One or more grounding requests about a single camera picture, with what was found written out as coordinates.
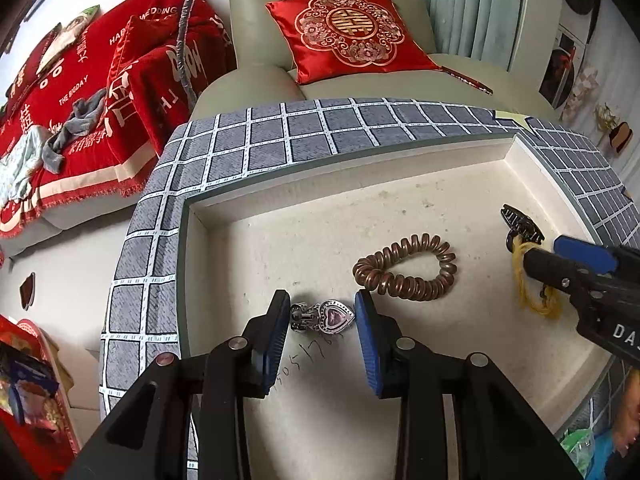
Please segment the person's right hand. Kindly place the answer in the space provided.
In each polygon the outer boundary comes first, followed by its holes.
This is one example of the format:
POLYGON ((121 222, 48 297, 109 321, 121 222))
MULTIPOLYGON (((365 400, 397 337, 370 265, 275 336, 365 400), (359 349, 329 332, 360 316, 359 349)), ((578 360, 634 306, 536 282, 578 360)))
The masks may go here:
POLYGON ((633 370, 627 380, 625 392, 612 429, 612 441, 617 453, 625 457, 639 435, 639 372, 633 370))

